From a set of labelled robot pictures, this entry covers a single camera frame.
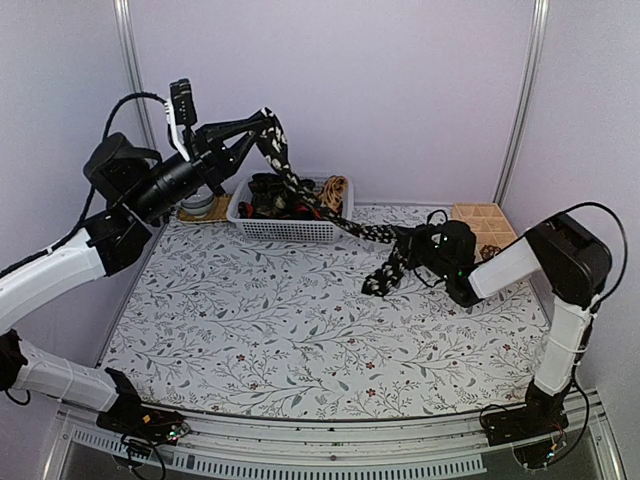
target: black cable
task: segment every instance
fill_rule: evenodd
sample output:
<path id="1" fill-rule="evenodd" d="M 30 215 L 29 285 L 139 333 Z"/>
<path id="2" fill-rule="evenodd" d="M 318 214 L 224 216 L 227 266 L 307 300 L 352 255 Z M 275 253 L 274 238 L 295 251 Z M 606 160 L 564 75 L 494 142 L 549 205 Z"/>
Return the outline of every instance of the black cable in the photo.
<path id="1" fill-rule="evenodd" d="M 131 100 L 136 100 L 138 98 L 148 98 L 150 100 L 155 100 L 156 102 L 160 102 L 163 105 L 165 103 L 162 97 L 160 97 L 159 95 L 156 95 L 155 93 L 150 93 L 150 92 L 134 92 L 134 93 L 130 93 L 125 97 L 122 97 L 120 100 L 118 100 L 118 103 L 116 103 L 115 107 L 113 107 L 113 110 L 111 110 L 111 113 L 109 114 L 107 123 L 104 126 L 104 133 L 102 134 L 102 140 L 104 140 L 109 136 L 109 130 L 111 130 L 111 124 L 113 123 L 113 119 L 115 118 L 116 113 L 118 113 L 118 110 L 120 110 L 120 108 L 125 103 Z"/>
<path id="2" fill-rule="evenodd" d="M 587 394 L 584 392 L 582 387 L 580 387 L 580 385 L 578 384 L 578 380 L 576 378 L 576 370 L 577 370 L 577 366 L 574 366 L 573 370 L 571 371 L 571 382 L 572 382 L 573 386 L 576 387 L 576 390 L 578 390 L 578 392 L 580 392 L 580 395 L 582 395 L 582 398 L 584 399 L 585 410 L 586 410 L 585 417 L 584 417 L 584 424 L 582 425 L 582 429 L 580 430 L 580 433 L 578 434 L 578 438 L 576 438 L 575 442 L 573 442 L 573 444 L 569 447 L 569 449 L 565 450 L 562 455 L 558 455 L 556 457 L 553 457 L 551 459 L 551 461 L 547 462 L 546 464 L 535 465 L 535 466 L 527 465 L 526 468 L 528 470 L 545 470 L 546 468 L 551 467 L 551 466 L 557 464 L 558 462 L 561 462 L 565 458 L 567 458 L 569 456 L 569 454 L 571 452 L 573 452 L 576 449 L 576 447 L 580 444 L 580 440 L 582 440 L 582 437 L 584 436 L 584 434 L 587 431 L 587 428 L 589 427 L 589 415 L 590 415 L 590 412 L 591 412 L 591 406 L 589 405 L 589 397 L 587 397 Z"/>
<path id="3" fill-rule="evenodd" d="M 478 421 L 480 422 L 480 426 L 482 427 L 483 430 L 486 430 L 487 427 L 484 424 L 483 421 L 483 416 L 485 413 L 487 413 L 487 411 L 491 410 L 491 409 L 496 409 L 499 408 L 501 410 L 504 410 L 505 412 L 509 412 L 510 410 L 507 407 L 503 407 L 502 405 L 498 405 L 496 403 L 490 403 L 489 405 L 485 405 L 484 407 L 482 407 L 482 410 L 480 410 L 480 415 L 478 417 Z"/>
<path id="4" fill-rule="evenodd" d="M 145 445 L 144 443 L 139 442 L 136 439 L 131 439 L 129 441 L 126 440 L 126 438 L 128 436 L 131 436 L 132 433 L 135 433 L 137 435 L 140 435 L 140 437 L 147 442 L 147 444 Z M 134 459 L 133 459 L 133 454 L 134 453 L 138 453 L 140 454 L 140 448 L 144 448 L 144 449 L 148 449 L 151 448 L 151 450 L 153 451 L 153 454 L 156 456 L 156 458 L 158 459 L 158 462 L 160 463 L 160 468 L 162 469 L 160 478 L 158 478 L 158 480 L 165 480 L 165 478 L 167 477 L 167 466 L 164 463 L 164 460 L 162 458 L 162 456 L 160 455 L 160 452 L 158 451 L 158 445 L 162 445 L 161 443 L 153 443 L 151 440 L 149 440 L 149 437 L 147 437 L 144 433 L 142 433 L 138 428 L 136 428 L 135 430 L 133 430 L 131 433 L 124 433 L 122 435 L 122 437 L 120 437 L 120 443 L 122 443 L 123 445 L 125 445 L 127 447 L 127 460 L 129 462 L 129 471 L 138 479 L 140 480 L 148 480 L 146 477 L 142 476 L 140 473 L 138 473 L 138 468 L 140 467 L 134 467 L 133 463 L 134 463 Z"/>
<path id="5" fill-rule="evenodd" d="M 9 390 L 5 390 L 4 393 L 7 395 L 9 400 L 11 400 L 16 405 L 20 405 L 21 407 L 26 407 L 31 403 L 31 392 L 27 390 L 27 399 L 26 400 L 18 400 L 13 395 L 9 393 Z"/>
<path id="6" fill-rule="evenodd" d="M 155 100 L 158 102 L 161 102 L 164 105 L 164 100 L 159 97 L 158 95 L 156 95 L 155 93 L 149 93 L 149 92 L 136 92 L 136 93 L 131 93 L 129 95 L 127 95 L 126 97 L 121 98 L 118 103 L 116 103 L 115 107 L 113 107 L 113 109 L 111 110 L 111 113 L 109 114 L 109 118 L 107 119 L 107 123 L 104 127 L 104 132 L 102 134 L 102 140 L 104 141 L 108 136 L 109 136 L 109 131 L 111 130 L 111 124 L 113 123 L 113 119 L 115 118 L 116 114 L 118 113 L 118 110 L 120 110 L 120 108 L 127 102 L 137 99 L 137 98 L 149 98 L 151 100 Z M 78 218 L 78 221 L 76 222 L 76 224 L 73 226 L 73 228 L 71 229 L 71 231 L 69 233 L 67 233 L 64 237 L 62 237 L 60 240 L 58 240 L 56 243 L 54 243 L 51 247 L 47 248 L 47 249 L 42 249 L 38 252 L 35 252 L 31 255 L 29 255 L 28 257 L 23 258 L 22 260 L 9 265 L 7 268 L 5 268 L 4 270 L 0 271 L 0 278 L 6 277 L 7 275 L 9 275 L 10 273 L 18 270 L 20 267 L 33 262 L 34 260 L 37 260 L 40 257 L 44 257 L 46 255 L 49 255 L 51 252 L 57 250 L 58 248 L 60 248 L 61 246 L 63 246 L 64 244 L 66 244 L 69 240 L 71 240 L 82 228 L 82 225 L 84 224 L 85 220 L 87 219 L 87 214 L 89 213 L 89 208 L 91 207 L 91 202 L 93 201 L 93 197 L 96 193 L 96 189 L 95 187 L 91 186 L 91 188 L 89 189 L 89 194 L 87 195 L 87 198 L 84 202 L 84 207 L 82 208 L 82 212 L 80 213 L 80 217 Z"/>
<path id="7" fill-rule="evenodd" d="M 446 210 L 439 208 L 437 210 L 434 210 L 433 212 L 429 213 L 429 215 L 427 215 L 427 224 L 431 223 L 431 219 L 434 217 L 434 215 L 436 213 L 441 213 L 442 215 L 444 215 L 444 221 L 448 221 L 449 220 L 449 215 L 447 215 Z"/>
<path id="8" fill-rule="evenodd" d="M 613 292 L 615 292 L 618 289 L 618 287 L 620 286 L 620 283 L 622 283 L 622 278 L 624 277 L 624 274 L 627 271 L 627 263 L 628 263 L 628 257 L 629 257 L 629 240 L 627 239 L 627 232 L 624 229 L 624 225 L 622 224 L 620 217 L 618 217 L 618 215 L 616 215 L 616 213 L 613 210 L 611 210 L 606 205 L 603 205 L 602 203 L 582 202 L 572 207 L 569 207 L 566 210 L 563 210 L 562 213 L 569 213 L 583 207 L 595 207 L 607 212 L 618 225 L 618 229 L 620 230 L 620 235 L 622 236 L 623 254 L 622 254 L 622 267 L 620 268 L 620 274 L 618 275 L 618 279 L 616 280 L 616 282 L 613 284 L 613 287 L 611 287 L 611 289 L 607 293 L 605 293 L 602 297 L 600 297 L 600 299 L 596 301 L 593 307 L 591 307 L 592 311 L 597 311 L 598 308 L 600 308 L 600 305 L 602 305 L 602 302 L 604 302 L 607 298 L 609 298 L 613 294 Z"/>

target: white wall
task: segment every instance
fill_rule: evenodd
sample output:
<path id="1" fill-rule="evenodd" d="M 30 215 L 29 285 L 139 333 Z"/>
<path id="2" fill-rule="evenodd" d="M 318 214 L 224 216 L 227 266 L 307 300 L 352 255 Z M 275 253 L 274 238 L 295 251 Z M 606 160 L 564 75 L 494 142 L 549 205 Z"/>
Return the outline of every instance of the white wall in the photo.
<path id="1" fill-rule="evenodd" d="M 267 105 L 298 171 L 351 175 L 359 201 L 452 202 L 492 198 L 533 5 L 138 0 L 131 9 L 146 87 L 166 92 L 189 77 L 201 122 Z M 155 127 L 166 130 L 161 119 Z M 266 168 L 257 153 L 246 166 Z"/>
<path id="2" fill-rule="evenodd" d="M 101 0 L 0 4 L 0 269 L 53 243 L 80 213 L 89 189 L 82 166 L 113 104 L 127 93 L 114 18 L 112 2 Z M 140 144 L 132 110 L 116 123 Z M 92 365 L 134 273 L 78 288 L 17 330 Z M 42 474 L 57 404 L 34 397 L 20 408 L 0 395 L 4 480 Z"/>
<path id="3" fill-rule="evenodd" d="M 515 177 L 505 212 L 518 231 L 583 200 L 613 208 L 628 230 L 630 262 L 619 291 L 597 318 L 580 368 L 605 403 L 629 478 L 640 470 L 640 3 L 552 2 Z M 578 218 L 621 254 L 615 225 Z"/>

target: table surface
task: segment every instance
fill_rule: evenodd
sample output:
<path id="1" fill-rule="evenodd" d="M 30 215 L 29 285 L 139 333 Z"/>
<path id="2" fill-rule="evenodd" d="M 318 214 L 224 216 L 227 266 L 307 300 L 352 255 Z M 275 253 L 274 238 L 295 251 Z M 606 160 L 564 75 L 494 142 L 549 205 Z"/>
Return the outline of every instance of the table surface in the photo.
<path id="1" fill-rule="evenodd" d="M 354 220 L 415 225 L 431 210 L 358 206 Z M 363 295 L 389 251 L 350 236 L 258 242 L 174 219 L 102 364 L 149 403 L 253 416 L 391 418 L 522 400 L 548 328 L 529 283 L 470 309 L 412 273 L 384 299 Z"/>

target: white cable tie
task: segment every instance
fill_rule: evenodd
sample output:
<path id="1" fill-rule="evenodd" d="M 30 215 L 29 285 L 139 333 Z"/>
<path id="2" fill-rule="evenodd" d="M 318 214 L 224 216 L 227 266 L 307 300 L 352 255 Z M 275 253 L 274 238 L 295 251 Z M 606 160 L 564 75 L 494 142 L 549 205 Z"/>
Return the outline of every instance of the white cable tie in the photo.
<path id="1" fill-rule="evenodd" d="M 69 379 L 69 383 L 67 384 L 67 388 L 64 389 L 64 392 L 60 396 L 60 400 L 63 400 L 64 397 L 67 395 L 67 393 L 69 393 L 69 390 L 71 389 L 71 385 L 73 385 L 73 381 L 75 380 L 75 377 L 73 375 L 73 368 L 71 368 L 71 364 L 69 363 L 69 360 L 67 360 L 66 358 L 63 358 L 63 360 L 64 360 L 64 363 L 66 363 L 67 368 L 69 369 L 69 373 L 71 374 L 71 378 Z"/>
<path id="2" fill-rule="evenodd" d="M 171 133 L 171 140 L 173 142 L 173 145 L 180 156 L 185 160 L 185 162 L 189 162 L 191 161 L 191 158 L 189 158 L 189 152 L 187 152 L 185 146 L 180 143 L 178 125 L 176 124 L 175 109 L 173 108 L 173 103 L 171 103 L 170 99 L 166 100 L 164 109 L 165 113 L 167 114 L 167 123 L 169 124 L 169 131 Z"/>
<path id="3" fill-rule="evenodd" d="M 582 349 L 582 350 L 573 350 L 572 348 L 569 348 L 566 345 L 561 344 L 560 342 L 558 342 L 557 340 L 555 340 L 555 339 L 553 339 L 551 337 L 547 338 L 547 341 L 553 343 L 554 345 L 559 346 L 561 349 L 563 349 L 563 350 L 565 350 L 565 351 L 567 351 L 569 353 L 584 353 L 584 352 L 587 351 L 586 348 Z"/>

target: white plastic basket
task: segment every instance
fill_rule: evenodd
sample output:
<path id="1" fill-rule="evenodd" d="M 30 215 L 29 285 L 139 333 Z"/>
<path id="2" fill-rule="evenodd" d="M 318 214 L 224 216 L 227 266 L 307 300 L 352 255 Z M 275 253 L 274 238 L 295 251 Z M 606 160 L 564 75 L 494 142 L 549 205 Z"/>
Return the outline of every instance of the white plastic basket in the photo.
<path id="1" fill-rule="evenodd" d="M 247 238 L 252 240 L 284 240 L 290 242 L 334 243 L 342 235 L 342 230 L 331 222 L 320 220 L 269 220 L 240 218 L 238 204 L 251 203 L 253 194 L 249 189 L 249 176 L 242 180 L 236 188 L 229 208 L 227 219 L 234 223 Z M 300 178 L 309 178 L 316 184 L 316 191 L 320 191 L 331 175 L 302 174 Z M 347 178 L 347 189 L 342 198 L 342 217 L 351 220 L 353 214 L 353 183 Z"/>

